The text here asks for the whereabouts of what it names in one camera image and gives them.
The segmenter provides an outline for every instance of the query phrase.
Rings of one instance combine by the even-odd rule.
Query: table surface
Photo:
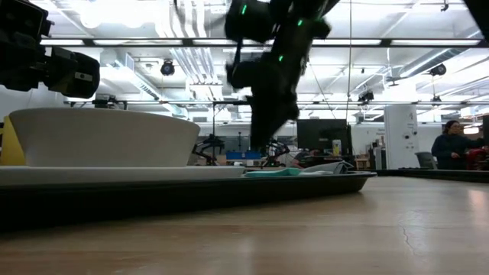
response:
[[[373,178],[312,201],[0,237],[0,274],[487,274],[489,185]]]

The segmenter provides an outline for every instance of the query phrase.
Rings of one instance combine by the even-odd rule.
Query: wall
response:
[[[216,125],[215,134],[223,137],[238,136],[250,134],[249,125]],[[431,146],[436,137],[442,134],[440,125],[418,125],[419,135],[419,151],[431,151]],[[201,136],[206,136],[212,133],[212,125],[200,125]],[[276,134],[277,136],[295,136],[296,126],[286,125],[282,127]],[[384,124],[361,124],[351,126],[351,141],[353,143],[354,154],[365,154],[366,147],[376,139],[380,139],[381,135],[385,135]]]
[[[24,108],[63,107],[64,96],[51,92],[42,84],[29,92],[12,91],[0,86],[0,121],[13,111]]]

